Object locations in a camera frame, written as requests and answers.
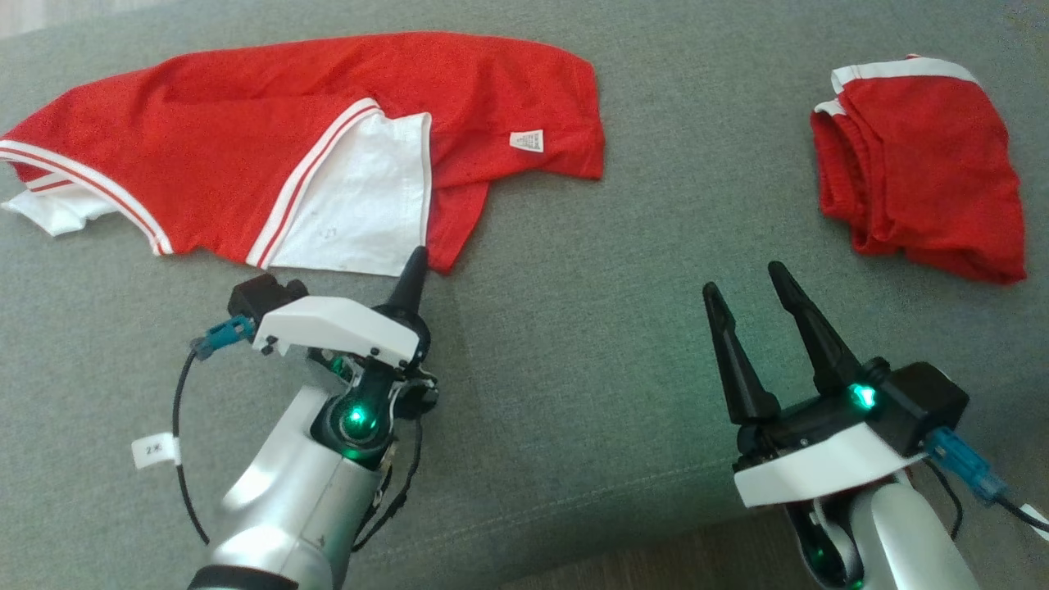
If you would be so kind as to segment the red shorts white stripe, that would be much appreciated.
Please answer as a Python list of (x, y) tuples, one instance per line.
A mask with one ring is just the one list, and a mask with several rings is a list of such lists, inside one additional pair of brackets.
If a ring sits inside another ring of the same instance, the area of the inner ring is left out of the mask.
[(835, 68), (831, 84), (810, 117), (818, 205), (853, 249), (982, 283), (1026, 280), (1009, 134), (975, 75), (909, 55)]

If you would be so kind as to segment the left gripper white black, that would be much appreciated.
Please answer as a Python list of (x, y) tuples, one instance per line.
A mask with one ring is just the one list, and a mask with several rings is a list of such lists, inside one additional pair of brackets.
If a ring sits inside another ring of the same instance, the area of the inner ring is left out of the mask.
[(263, 315), (252, 347), (273, 347), (283, 356), (292, 345), (300, 345), (374, 357), (391, 367), (412, 365), (425, 355), (422, 336), (391, 318), (419, 313), (428, 258), (425, 246), (412, 251), (385, 302), (388, 317), (351, 299), (304, 297)]

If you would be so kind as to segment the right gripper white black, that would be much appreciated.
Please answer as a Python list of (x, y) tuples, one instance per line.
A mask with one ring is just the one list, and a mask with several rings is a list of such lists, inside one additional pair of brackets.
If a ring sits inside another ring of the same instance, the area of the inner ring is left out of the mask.
[(882, 392), (889, 383), (889, 363), (868, 362), (861, 381), (855, 383), (861, 363), (818, 305), (783, 262), (769, 262), (768, 272), (783, 309), (802, 337), (816, 391), (836, 397), (810, 399), (770, 422), (780, 412), (779, 400), (761, 383), (718, 285), (704, 285), (724, 403), (730, 421), (744, 425), (738, 427), (733, 481), (745, 507), (845, 492), (921, 460), (922, 452), (897, 452), (870, 425), (889, 410)]

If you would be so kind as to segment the grey sofa seat cushion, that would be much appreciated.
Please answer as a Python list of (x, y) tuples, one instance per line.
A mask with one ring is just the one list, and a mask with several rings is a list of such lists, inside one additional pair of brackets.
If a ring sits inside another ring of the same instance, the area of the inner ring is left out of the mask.
[[(0, 41), (0, 132), (184, 52), (419, 29), (592, 62), (606, 174), (495, 183), (428, 277), (441, 399), (349, 590), (486, 590), (744, 515), (701, 290), (794, 403), (812, 373), (772, 259), (862, 359), (970, 393), (960, 435), (1049, 509), (1049, 0), (184, 0)], [(829, 73), (908, 52), (973, 71), (1007, 124), (1023, 283), (859, 256), (820, 215), (808, 115)], [(202, 544), (172, 468), (136, 470), (130, 445), (169, 428), (188, 343), (251, 275), (154, 256), (120, 216), (53, 239), (0, 211), (0, 590), (186, 590)]]

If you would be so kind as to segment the red white basketball jersey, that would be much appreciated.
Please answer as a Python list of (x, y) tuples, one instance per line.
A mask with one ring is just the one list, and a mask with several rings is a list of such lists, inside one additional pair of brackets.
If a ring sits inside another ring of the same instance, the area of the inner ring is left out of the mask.
[(56, 98), (0, 135), (50, 235), (120, 214), (155, 254), (397, 276), (451, 271), (491, 184), (600, 180), (598, 81), (543, 43), (453, 31), (172, 57)]

